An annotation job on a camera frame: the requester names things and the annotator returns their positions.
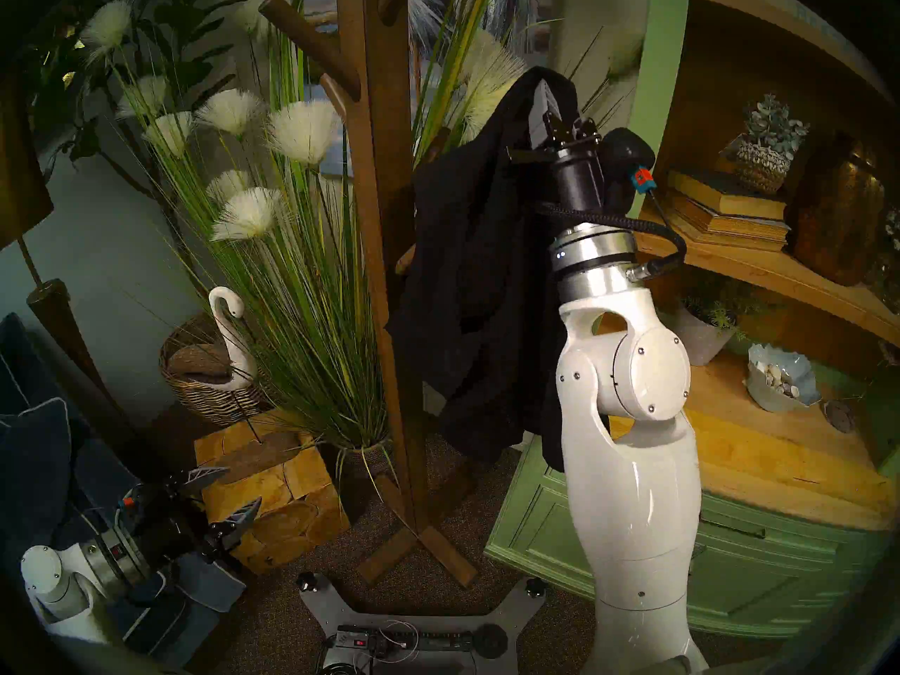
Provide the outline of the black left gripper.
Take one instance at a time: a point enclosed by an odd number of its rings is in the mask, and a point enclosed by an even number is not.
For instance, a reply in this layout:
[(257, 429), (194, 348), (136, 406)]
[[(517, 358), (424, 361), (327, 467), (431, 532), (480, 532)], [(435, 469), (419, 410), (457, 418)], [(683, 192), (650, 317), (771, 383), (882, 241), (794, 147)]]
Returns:
[(200, 466), (183, 471), (179, 481), (140, 485), (140, 553), (146, 563), (171, 563), (189, 553), (213, 563), (225, 556), (225, 549), (240, 544), (257, 518), (262, 497), (213, 523), (196, 500), (229, 471), (228, 466)]

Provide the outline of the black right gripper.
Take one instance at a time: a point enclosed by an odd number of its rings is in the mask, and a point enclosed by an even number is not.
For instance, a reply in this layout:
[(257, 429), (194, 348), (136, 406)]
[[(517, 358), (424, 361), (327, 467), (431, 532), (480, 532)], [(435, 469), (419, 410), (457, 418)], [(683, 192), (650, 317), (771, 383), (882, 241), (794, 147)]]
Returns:
[(576, 119), (567, 128), (550, 86), (545, 79), (538, 83), (532, 103), (532, 148), (551, 152), (550, 167), (559, 193), (557, 212), (603, 214), (606, 184), (598, 161), (600, 138), (590, 118)]

